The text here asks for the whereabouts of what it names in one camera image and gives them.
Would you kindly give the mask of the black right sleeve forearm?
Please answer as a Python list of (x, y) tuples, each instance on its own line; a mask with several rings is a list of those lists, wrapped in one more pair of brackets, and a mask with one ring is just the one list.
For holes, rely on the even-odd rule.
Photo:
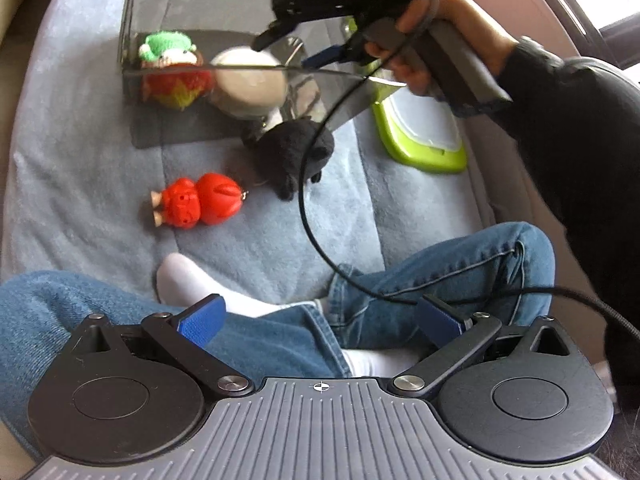
[(639, 87), (596, 58), (532, 40), (484, 55), (511, 105), (492, 118), (525, 166), (597, 296), (639, 323)]

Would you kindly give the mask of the person's right hand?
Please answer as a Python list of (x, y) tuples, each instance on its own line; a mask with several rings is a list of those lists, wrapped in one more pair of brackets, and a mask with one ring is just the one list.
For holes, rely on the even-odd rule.
[[(422, 22), (432, 6), (432, 0), (412, 0), (404, 14), (396, 21), (396, 28), (402, 34), (408, 35)], [(474, 0), (437, 0), (436, 6), (435, 20), (453, 24), (491, 75), (497, 78), (509, 55), (518, 45), (518, 40), (506, 32)], [(367, 54), (384, 61), (391, 56), (389, 50), (374, 42), (368, 42), (364, 48)], [(390, 68), (395, 79), (406, 84), (416, 96), (427, 96), (430, 93), (432, 78), (429, 72), (415, 70), (399, 54), (386, 66)]]

